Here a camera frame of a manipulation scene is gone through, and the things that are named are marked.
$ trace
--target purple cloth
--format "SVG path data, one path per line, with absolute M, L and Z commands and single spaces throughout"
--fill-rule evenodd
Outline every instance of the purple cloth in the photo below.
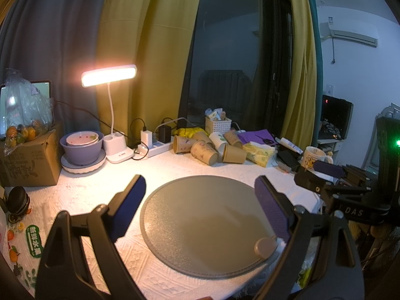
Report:
M 244 132 L 244 133 L 239 133 L 237 135 L 241 142 L 243 144 L 249 143 L 250 141 L 257 142 L 259 144 L 268 144 L 275 146 L 277 143 L 275 142 L 275 139 L 271 135 L 271 133 L 268 132 L 267 129 L 262 129 L 261 131 L 250 131 L 250 132 Z M 263 139 L 268 139 L 271 140 L 273 143 L 266 143 L 263 141 Z

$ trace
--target wall outlet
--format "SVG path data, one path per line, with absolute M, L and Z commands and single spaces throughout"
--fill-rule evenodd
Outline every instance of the wall outlet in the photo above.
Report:
M 329 86 L 326 87 L 326 94 L 328 96 L 333 97 L 333 86 L 332 85 L 329 85 Z

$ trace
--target lamp base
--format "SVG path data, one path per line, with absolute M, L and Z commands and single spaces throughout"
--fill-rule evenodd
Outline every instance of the lamp base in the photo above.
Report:
M 118 132 L 104 136 L 103 148 L 107 160 L 112 164 L 118 164 L 134 156 L 133 150 L 127 147 L 125 137 Z
M 107 160 L 112 164 L 119 164 L 125 160 L 129 160 L 134 156 L 134 152 L 130 147 L 126 147 L 124 151 L 121 151 L 116 154 L 108 155 Z

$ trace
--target monitor screen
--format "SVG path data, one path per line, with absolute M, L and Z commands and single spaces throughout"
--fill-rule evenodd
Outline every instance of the monitor screen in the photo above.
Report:
M 352 113 L 353 104 L 351 102 L 328 95 L 322 96 L 321 121 L 327 120 L 335 125 L 342 140 L 347 137 Z
M 35 86 L 39 92 L 48 98 L 50 98 L 50 81 L 43 82 L 33 82 L 33 86 Z M 6 94 L 8 87 L 1 86 L 0 90 L 0 137 L 4 137 L 6 134 Z

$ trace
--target white tablecloth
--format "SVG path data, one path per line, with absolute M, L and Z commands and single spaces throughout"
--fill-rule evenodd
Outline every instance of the white tablecloth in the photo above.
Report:
M 106 161 L 97 171 L 84 175 L 74 175 L 63 170 L 56 186 L 27 188 L 33 207 L 32 220 L 43 222 L 41 229 L 44 231 L 41 231 L 41 235 L 45 238 L 60 210 L 67 210 L 73 215 L 90 212 L 98 204 L 107 204 L 116 192 L 124 190 L 136 174 L 143 175 L 146 179 L 145 197 L 163 184 L 187 176 L 223 176 L 254 186 L 258 176 L 266 175 L 275 188 L 285 193 L 293 204 L 301 204 L 313 212 L 318 208 L 314 194 L 296 186 L 293 176 L 278 168 L 262 168 L 248 161 L 243 165 L 219 163 L 210 167 L 190 154 L 175 155 L 168 151 L 141 161 L 128 160 L 120 164 Z M 139 214 L 138 210 L 126 236 L 117 241 L 116 247 L 132 278 L 149 300 L 193 300 L 206 296 L 211 296 L 214 300 L 225 299 L 265 269 L 262 266 L 245 275 L 217 280 L 198 279 L 178 273 L 164 265 L 147 248 L 141 236 Z M 83 238 L 83 244 L 97 288 L 107 291 L 89 238 Z

